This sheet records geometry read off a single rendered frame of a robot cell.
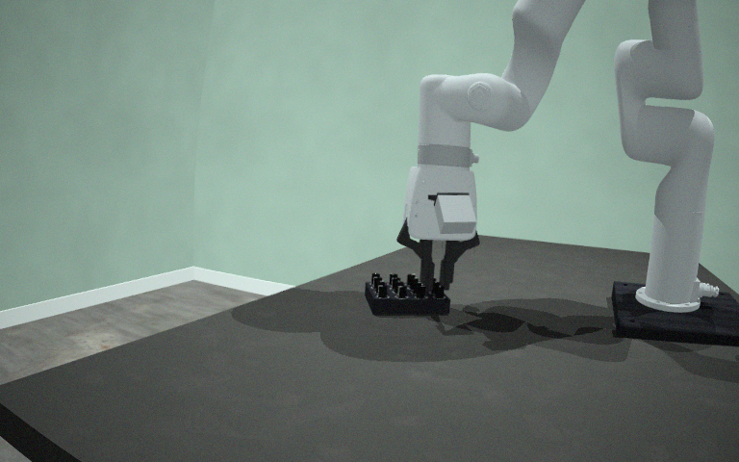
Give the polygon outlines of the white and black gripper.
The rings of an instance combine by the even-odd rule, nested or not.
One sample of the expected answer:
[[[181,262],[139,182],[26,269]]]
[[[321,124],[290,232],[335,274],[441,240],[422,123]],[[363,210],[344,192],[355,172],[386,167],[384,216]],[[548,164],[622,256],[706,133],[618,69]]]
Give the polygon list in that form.
[[[450,170],[449,170],[450,169]],[[446,253],[441,261],[440,286],[449,290],[453,282],[454,263],[468,249],[480,244],[476,224],[468,234],[440,234],[434,208],[429,195],[437,193],[470,193],[477,224],[477,201],[473,171],[469,167],[449,167],[417,164],[411,167],[403,211],[402,228],[397,242],[413,249],[421,258],[420,282],[427,291],[433,289],[434,268],[432,262],[433,240],[446,241]],[[407,212],[405,213],[405,210]],[[408,215],[408,217],[407,217]],[[419,239],[420,242],[412,240]],[[462,241],[459,243],[459,241]],[[423,247],[422,247],[423,246]]]

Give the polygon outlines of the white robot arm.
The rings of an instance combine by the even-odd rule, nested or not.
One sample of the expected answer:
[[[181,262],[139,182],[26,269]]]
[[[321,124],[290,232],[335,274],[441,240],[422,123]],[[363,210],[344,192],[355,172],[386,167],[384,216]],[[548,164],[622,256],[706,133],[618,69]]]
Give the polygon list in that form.
[[[501,131],[522,128],[543,98],[562,43],[586,0],[519,0],[514,48],[501,78],[489,73],[429,75],[420,82],[418,164],[471,167],[471,122]],[[715,133],[701,112],[650,106],[646,99],[701,95],[703,64],[697,0],[649,0],[652,40],[626,40],[614,73],[621,140],[636,161],[671,167],[654,206],[646,287],[636,299],[675,313],[696,311],[719,288],[697,278]],[[509,83],[510,84],[509,84]],[[468,121],[467,121],[468,120]],[[472,233],[468,192],[437,192],[440,234]]]

